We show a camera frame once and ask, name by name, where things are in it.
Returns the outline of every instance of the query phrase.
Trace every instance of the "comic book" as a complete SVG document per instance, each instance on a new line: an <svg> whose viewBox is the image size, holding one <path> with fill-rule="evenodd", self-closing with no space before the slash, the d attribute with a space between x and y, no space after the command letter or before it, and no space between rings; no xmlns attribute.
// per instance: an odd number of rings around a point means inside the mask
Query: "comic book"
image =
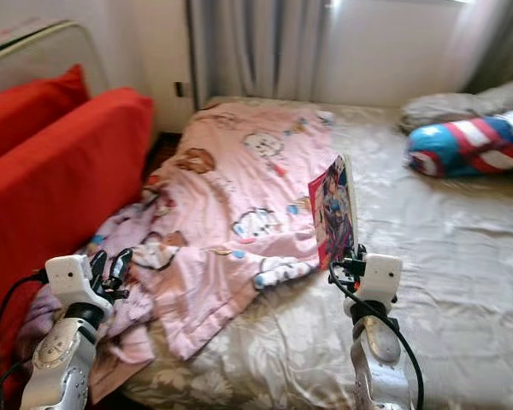
<svg viewBox="0 0 513 410"><path fill-rule="evenodd" d="M357 249L356 202L347 157L339 155L308 184L320 269Z"/></svg>

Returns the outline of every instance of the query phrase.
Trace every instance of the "black cable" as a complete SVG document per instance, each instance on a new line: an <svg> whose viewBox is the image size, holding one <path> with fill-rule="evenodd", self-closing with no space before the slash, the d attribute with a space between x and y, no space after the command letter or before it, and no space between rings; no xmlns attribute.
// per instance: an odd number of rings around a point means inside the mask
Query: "black cable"
<svg viewBox="0 0 513 410"><path fill-rule="evenodd" d="M424 381L422 377L422 370L420 370L420 365L418 365L418 360L416 359L416 356L414 355L414 352L410 348L409 343L406 341L404 336L401 334L401 332L396 328L396 326L389 320L386 316L384 316L382 313L374 309L372 306L370 306L365 301L362 301L357 296L355 296L352 292L350 292L346 287L342 286L342 284L339 282L339 279L336 277L336 274L334 273L333 267L339 266L338 262L331 262L331 264L328 266L328 270L330 272L331 279L333 280L334 284L344 292L344 294L352 299L355 303L361 303L364 305L373 316L378 318L381 322L384 323L399 339L401 344L403 345L404 349L407 352L407 355L409 356L410 361L412 362L412 366L414 367L414 371L416 373L416 381L418 383L418 398L416 401L416 410L422 410L423 404L424 404Z"/></svg>
<svg viewBox="0 0 513 410"><path fill-rule="evenodd" d="M31 276L27 276L25 278L19 279L17 282L15 282L11 288L9 288L8 293L6 293L6 296L2 299L2 304L0 305L0 320L2 320L2 316L4 311L6 310L6 307L8 306L9 299L13 295L15 289L17 289L19 286L26 282L32 282L32 281L39 281L44 284L48 282L47 274L44 269L40 269L38 273L35 273ZM3 390L2 386L0 386L0 406L3 407Z"/></svg>
<svg viewBox="0 0 513 410"><path fill-rule="evenodd" d="M18 361L17 363L15 363L14 365L12 365L7 372L5 372L3 374L3 376L0 378L0 391L2 391L2 385L3 385L3 382L6 381L6 378L9 377L9 375L13 372L15 372L17 369L19 369L21 366L23 366L25 363L27 363L28 361L30 360L25 360L25 361ZM0 402L0 410L3 410L3 401Z"/></svg>

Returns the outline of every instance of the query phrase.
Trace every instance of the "star print pillow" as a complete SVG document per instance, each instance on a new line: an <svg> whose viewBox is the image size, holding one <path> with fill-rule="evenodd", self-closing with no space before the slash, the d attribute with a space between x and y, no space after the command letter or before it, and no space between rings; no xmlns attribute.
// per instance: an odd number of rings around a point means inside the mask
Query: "star print pillow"
<svg viewBox="0 0 513 410"><path fill-rule="evenodd" d="M408 165L433 177L513 169L513 111L423 126L409 135Z"/></svg>

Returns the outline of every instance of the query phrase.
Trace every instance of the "red sofa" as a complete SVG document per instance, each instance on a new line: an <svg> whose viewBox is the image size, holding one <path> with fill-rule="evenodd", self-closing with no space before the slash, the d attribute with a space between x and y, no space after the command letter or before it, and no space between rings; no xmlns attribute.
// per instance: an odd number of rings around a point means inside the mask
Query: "red sofa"
<svg viewBox="0 0 513 410"><path fill-rule="evenodd" d="M89 239L106 218L138 199L150 141L152 102L108 91L0 157L0 302L9 287ZM38 286L24 284L0 325L0 368ZM15 389L6 384L6 392Z"/></svg>

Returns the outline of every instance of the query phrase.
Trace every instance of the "gray pillow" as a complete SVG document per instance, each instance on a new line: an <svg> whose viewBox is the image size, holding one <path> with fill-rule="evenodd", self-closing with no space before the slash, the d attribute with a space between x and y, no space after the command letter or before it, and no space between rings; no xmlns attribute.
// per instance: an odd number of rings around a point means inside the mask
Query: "gray pillow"
<svg viewBox="0 0 513 410"><path fill-rule="evenodd" d="M401 108L399 127L407 134L421 126L499 114L513 109L513 81L480 94L434 94Z"/></svg>

